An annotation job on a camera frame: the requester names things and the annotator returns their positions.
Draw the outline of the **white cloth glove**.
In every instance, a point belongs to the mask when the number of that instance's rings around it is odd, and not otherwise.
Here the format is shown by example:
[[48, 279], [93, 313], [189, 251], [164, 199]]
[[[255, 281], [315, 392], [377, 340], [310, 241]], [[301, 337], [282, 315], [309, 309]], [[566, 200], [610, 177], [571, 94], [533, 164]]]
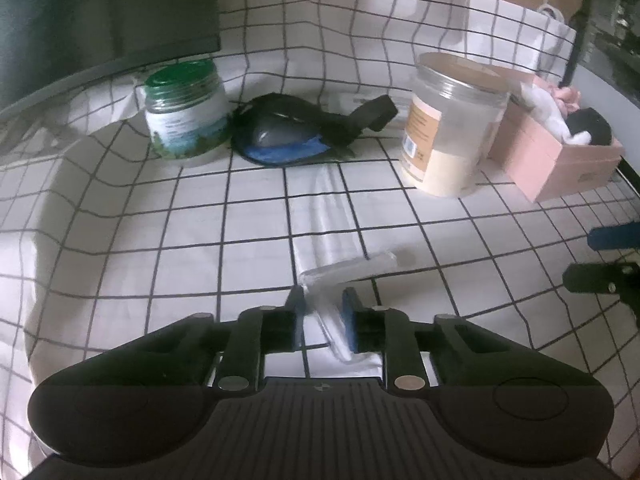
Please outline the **white cloth glove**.
[[548, 133], [563, 144], [589, 145], [591, 134], [588, 131], [573, 134], [567, 127], [565, 119], [553, 96], [536, 84], [520, 83], [518, 102], [528, 110], [535, 122], [543, 126]]

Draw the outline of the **pink cardboard box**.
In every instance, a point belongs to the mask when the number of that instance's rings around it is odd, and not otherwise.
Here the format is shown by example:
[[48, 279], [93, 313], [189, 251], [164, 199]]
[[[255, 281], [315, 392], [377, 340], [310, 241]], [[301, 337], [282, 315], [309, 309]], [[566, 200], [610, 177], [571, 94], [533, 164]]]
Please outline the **pink cardboard box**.
[[521, 82], [547, 91], [552, 84], [512, 68], [495, 67], [493, 71], [508, 82], [512, 96], [489, 158], [520, 191], [532, 202], [543, 202], [605, 185], [624, 154], [615, 136], [609, 146], [561, 143], [518, 102]]

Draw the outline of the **pink fabric scrunchie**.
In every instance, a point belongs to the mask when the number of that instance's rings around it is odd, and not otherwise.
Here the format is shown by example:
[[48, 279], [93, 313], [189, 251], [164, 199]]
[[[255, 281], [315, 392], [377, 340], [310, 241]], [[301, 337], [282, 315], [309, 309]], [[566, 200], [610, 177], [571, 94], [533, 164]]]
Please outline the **pink fabric scrunchie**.
[[580, 109], [582, 95], [576, 88], [550, 86], [548, 91], [563, 117], [567, 117]]

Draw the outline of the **clear plastic jar floral label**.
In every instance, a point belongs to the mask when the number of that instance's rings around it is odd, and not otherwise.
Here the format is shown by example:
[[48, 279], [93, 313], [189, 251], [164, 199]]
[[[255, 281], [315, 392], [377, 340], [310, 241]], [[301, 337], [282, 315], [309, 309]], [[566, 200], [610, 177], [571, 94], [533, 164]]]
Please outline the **clear plastic jar floral label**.
[[509, 100], [509, 83], [492, 68], [452, 54], [421, 54], [400, 160], [411, 185], [436, 197], [469, 192]]

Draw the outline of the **black white grid tablecloth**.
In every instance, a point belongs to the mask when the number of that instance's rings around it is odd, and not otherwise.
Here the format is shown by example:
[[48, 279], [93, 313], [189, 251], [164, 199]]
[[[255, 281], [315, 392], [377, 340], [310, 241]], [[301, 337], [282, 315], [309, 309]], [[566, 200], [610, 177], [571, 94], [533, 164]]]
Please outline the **black white grid tablecloth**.
[[[575, 34], [502, 0], [220, 0], [214, 62], [232, 102], [282, 91], [410, 94], [426, 51], [558, 80]], [[467, 196], [438, 200], [401, 172], [399, 131], [368, 133], [352, 157], [266, 169], [223, 148], [181, 168], [152, 151], [146, 70], [63, 94], [3, 134], [1, 161], [1, 474], [43, 454], [27, 421], [36, 382], [195, 312], [233, 320], [280, 304], [304, 271], [393, 250], [407, 262], [357, 284], [360, 298], [431, 321], [480, 326], [596, 376], [615, 405], [600, 459], [639, 463], [639, 331], [611, 296], [574, 295], [587, 233], [638, 218], [620, 178], [532, 203], [492, 162]]]

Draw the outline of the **green lid jar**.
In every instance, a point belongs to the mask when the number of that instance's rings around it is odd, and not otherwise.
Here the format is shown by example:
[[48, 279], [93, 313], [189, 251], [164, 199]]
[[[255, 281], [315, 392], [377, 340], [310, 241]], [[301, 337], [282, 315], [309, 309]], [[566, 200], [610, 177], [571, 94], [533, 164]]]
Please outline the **green lid jar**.
[[213, 61], [167, 65], [144, 82], [154, 152], [183, 167], [208, 164], [229, 139], [231, 106]]

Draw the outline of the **black monitor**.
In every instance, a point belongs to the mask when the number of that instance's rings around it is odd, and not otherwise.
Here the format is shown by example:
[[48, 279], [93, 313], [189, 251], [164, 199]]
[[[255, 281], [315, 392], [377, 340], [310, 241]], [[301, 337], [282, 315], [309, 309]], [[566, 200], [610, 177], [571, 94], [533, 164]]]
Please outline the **black monitor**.
[[1, 117], [138, 66], [219, 48], [217, 0], [1, 0]]

